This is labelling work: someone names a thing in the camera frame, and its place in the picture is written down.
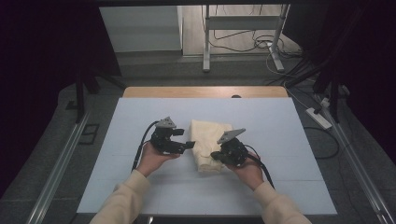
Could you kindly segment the cream baby pants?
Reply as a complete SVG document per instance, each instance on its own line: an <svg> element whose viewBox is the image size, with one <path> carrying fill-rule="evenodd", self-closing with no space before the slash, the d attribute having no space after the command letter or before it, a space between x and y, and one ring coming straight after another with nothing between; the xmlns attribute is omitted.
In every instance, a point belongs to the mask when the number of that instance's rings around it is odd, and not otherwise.
<svg viewBox="0 0 396 224"><path fill-rule="evenodd" d="M190 125L192 154L199 172L220 172L222 163L215 161L211 153L220 150L218 140L233 128L228 123L217 123L193 119Z"/></svg>

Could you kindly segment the light blue table mat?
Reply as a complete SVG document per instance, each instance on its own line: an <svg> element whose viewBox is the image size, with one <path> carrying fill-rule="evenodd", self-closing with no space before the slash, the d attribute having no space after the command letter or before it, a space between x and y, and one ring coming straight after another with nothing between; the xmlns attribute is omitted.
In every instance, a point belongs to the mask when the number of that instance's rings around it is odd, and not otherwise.
<svg viewBox="0 0 396 224"><path fill-rule="evenodd" d="M80 201L80 213L95 213L114 187L131 173L151 122L169 117L188 129L192 120L229 123L243 129L239 140L257 150L276 191L288 195L306 215L336 209L289 98L121 98ZM191 151L149 176L142 212L155 217L257 217L249 187L228 169L200 173Z"/></svg>

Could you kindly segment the person's left hand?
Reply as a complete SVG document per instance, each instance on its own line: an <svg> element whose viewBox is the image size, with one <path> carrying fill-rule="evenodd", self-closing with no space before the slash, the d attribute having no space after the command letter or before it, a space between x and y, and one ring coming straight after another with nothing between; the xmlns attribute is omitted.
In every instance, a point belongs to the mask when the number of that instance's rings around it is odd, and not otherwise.
<svg viewBox="0 0 396 224"><path fill-rule="evenodd" d="M158 170L166 161L179 158L179 154L163 154L158 151L150 142L143 146L141 160L135 168L141 175L148 177Z"/></svg>

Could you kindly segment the person's right hand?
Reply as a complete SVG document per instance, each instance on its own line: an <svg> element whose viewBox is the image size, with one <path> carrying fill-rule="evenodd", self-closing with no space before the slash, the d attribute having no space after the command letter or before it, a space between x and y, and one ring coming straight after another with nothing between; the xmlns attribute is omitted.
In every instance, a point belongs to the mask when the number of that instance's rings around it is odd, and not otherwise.
<svg viewBox="0 0 396 224"><path fill-rule="evenodd" d="M247 158L240 166L227 165L227 168L233 171L251 190L255 190L264 182L262 168L251 158Z"/></svg>

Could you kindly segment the dark curtain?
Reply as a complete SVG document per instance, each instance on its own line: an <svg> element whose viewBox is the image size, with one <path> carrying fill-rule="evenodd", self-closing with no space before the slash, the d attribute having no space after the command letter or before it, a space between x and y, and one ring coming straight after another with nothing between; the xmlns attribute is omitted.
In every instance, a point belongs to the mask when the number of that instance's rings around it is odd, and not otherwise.
<svg viewBox="0 0 396 224"><path fill-rule="evenodd" d="M283 34L320 68L314 91L346 86L348 106L396 164L396 0L302 0Z"/></svg>
<svg viewBox="0 0 396 224"><path fill-rule="evenodd" d="M0 0L0 197L81 77L118 76L100 8L79 0Z"/></svg>

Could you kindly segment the white power strip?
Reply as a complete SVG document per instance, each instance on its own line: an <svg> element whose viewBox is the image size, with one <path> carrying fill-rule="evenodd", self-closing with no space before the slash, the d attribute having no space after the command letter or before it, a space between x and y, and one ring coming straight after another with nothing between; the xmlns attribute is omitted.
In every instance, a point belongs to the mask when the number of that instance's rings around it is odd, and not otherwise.
<svg viewBox="0 0 396 224"><path fill-rule="evenodd" d="M329 130L332 125L323 116L319 114L319 110L313 107L307 108L305 113L315 121L323 130Z"/></svg>

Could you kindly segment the aluminium floor rail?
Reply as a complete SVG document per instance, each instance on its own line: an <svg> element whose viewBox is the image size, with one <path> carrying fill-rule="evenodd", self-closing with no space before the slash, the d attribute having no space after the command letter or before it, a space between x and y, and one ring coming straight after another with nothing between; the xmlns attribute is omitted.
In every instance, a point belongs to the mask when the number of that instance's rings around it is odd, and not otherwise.
<svg viewBox="0 0 396 224"><path fill-rule="evenodd" d="M25 224L42 224L90 114L90 111L85 112L73 126Z"/></svg>
<svg viewBox="0 0 396 224"><path fill-rule="evenodd" d="M394 216L389 206L387 205L385 199L380 193L380 190L375 185L373 179L369 176L367 170L364 168L358 154L353 147L353 141L347 137L340 122L336 122L330 113L330 108L322 103L322 99L315 94L315 99L322 106L323 116L332 125L332 130L335 132L337 138L339 139L341 145L343 146L343 154L346 157L354 175L356 176L360 186L374 210L376 217L378 218L380 224L396 224L396 216Z"/></svg>

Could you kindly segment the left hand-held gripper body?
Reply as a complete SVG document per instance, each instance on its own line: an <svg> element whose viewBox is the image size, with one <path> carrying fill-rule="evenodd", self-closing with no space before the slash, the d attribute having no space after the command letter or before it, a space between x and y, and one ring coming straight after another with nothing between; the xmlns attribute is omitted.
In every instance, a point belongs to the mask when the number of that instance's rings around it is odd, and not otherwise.
<svg viewBox="0 0 396 224"><path fill-rule="evenodd" d="M177 129L177 126L170 117L161 119L155 124L150 143L161 153L178 154L177 149L181 143L171 140L173 129Z"/></svg>

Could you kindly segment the wooden table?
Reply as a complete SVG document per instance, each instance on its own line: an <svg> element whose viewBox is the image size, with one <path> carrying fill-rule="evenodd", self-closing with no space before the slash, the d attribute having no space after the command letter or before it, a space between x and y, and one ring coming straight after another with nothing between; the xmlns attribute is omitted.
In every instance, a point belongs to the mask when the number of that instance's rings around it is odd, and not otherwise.
<svg viewBox="0 0 396 224"><path fill-rule="evenodd" d="M123 98L287 98L280 86L128 87Z"/></svg>

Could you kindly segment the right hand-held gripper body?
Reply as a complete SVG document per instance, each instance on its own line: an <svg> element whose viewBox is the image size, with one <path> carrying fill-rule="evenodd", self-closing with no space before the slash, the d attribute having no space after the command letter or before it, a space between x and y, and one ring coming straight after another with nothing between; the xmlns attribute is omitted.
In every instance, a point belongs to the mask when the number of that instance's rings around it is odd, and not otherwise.
<svg viewBox="0 0 396 224"><path fill-rule="evenodd" d="M224 150L223 160L220 161L223 164L240 166L242 165L248 157L248 150L245 148L244 144L237 139L237 136L243 133L246 129L237 129L226 131L219 138L218 144L220 149Z"/></svg>

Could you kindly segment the white metal desk frame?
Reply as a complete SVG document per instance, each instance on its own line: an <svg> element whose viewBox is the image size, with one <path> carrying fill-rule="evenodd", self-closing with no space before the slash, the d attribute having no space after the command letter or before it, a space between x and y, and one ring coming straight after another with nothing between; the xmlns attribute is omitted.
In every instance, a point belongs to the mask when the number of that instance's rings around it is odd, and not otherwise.
<svg viewBox="0 0 396 224"><path fill-rule="evenodd" d="M282 62L279 59L280 53L276 49L280 35L282 34L283 26L289 11L289 5L283 5L278 16L211 16L209 12L209 5L205 6L203 12L203 26L205 32L205 44L203 51L203 71L210 71L210 43L209 32L215 30L269 30L274 31L274 37L271 43L266 47L269 49L270 56L276 67L276 71L281 73L285 71Z"/></svg>

